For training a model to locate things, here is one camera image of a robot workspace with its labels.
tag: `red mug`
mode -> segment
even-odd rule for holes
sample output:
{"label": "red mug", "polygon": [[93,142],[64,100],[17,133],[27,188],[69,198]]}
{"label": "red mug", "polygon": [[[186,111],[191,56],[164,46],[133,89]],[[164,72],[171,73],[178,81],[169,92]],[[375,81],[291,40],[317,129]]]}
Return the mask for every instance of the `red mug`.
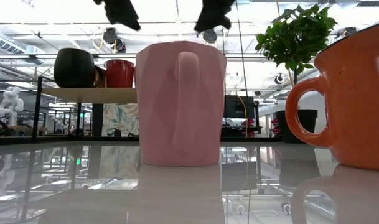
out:
{"label": "red mug", "polygon": [[126,60],[109,60],[106,67],[107,88],[132,88],[134,79],[134,63]]}

